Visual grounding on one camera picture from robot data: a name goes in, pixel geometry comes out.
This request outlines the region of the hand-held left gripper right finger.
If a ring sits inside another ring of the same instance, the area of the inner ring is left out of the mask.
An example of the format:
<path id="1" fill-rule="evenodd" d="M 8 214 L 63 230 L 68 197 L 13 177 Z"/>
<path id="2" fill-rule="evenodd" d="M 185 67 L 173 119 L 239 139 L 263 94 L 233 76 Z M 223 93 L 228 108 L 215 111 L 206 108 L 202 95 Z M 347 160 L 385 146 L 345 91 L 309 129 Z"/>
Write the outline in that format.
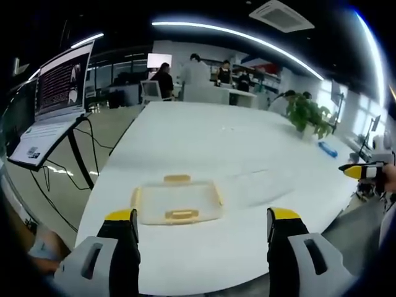
<path id="1" fill-rule="evenodd" d="M 293 210 L 267 209 L 270 296 L 341 296 L 357 281 L 342 253 Z"/>

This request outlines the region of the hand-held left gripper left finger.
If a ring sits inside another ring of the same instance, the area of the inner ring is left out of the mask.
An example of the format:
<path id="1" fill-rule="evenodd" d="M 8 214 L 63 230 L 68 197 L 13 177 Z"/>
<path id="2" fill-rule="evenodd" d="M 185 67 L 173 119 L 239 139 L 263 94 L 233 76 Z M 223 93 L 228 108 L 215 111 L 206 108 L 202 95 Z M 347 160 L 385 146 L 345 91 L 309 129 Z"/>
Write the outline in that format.
<path id="1" fill-rule="evenodd" d="M 113 212 L 60 263 L 54 283 L 67 296 L 138 296 L 138 243 L 137 210 Z"/>

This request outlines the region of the person's right hand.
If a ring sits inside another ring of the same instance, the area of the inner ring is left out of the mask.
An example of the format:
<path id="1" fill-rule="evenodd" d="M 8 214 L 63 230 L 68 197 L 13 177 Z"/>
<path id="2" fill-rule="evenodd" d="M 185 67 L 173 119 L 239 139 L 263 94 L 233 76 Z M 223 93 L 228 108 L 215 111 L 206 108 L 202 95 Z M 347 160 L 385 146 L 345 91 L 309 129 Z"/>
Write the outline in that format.
<path id="1" fill-rule="evenodd" d="M 384 189 L 387 192 L 396 193 L 396 167 L 387 164 L 382 169 L 385 175 Z"/>

